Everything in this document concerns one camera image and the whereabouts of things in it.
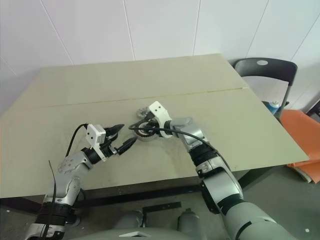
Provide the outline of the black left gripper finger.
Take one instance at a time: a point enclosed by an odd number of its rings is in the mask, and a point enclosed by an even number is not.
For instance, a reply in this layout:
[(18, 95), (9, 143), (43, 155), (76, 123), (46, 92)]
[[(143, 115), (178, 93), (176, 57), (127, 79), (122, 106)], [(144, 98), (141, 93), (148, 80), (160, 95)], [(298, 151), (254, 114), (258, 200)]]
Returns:
[(118, 132), (124, 127), (125, 125), (124, 124), (116, 124), (112, 127), (108, 127), (107, 128), (107, 136), (110, 137), (110, 136), (114, 136), (114, 135), (117, 135)]
[(126, 140), (119, 148), (116, 149), (117, 154), (123, 154), (129, 150), (133, 144), (137, 141), (137, 137), (131, 137)]

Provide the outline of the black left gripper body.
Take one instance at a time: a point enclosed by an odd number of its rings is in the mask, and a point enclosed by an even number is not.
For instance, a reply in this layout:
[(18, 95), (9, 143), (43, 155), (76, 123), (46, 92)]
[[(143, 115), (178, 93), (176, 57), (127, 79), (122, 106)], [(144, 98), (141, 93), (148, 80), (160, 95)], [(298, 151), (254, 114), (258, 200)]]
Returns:
[(112, 143), (118, 138), (118, 133), (112, 130), (110, 127), (104, 128), (105, 130), (105, 138), (104, 143), (100, 144), (100, 150), (105, 157), (110, 157), (114, 155), (112, 148)]

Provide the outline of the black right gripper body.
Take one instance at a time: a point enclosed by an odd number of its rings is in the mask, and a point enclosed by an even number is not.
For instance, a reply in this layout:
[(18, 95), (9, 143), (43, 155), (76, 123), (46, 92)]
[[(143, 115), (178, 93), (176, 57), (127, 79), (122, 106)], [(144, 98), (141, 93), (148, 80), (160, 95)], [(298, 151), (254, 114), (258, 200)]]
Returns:
[(147, 125), (155, 125), (156, 126), (156, 134), (162, 134), (162, 131), (159, 130), (160, 124), (159, 124), (158, 120), (155, 117), (153, 117), (152, 120), (148, 121)]

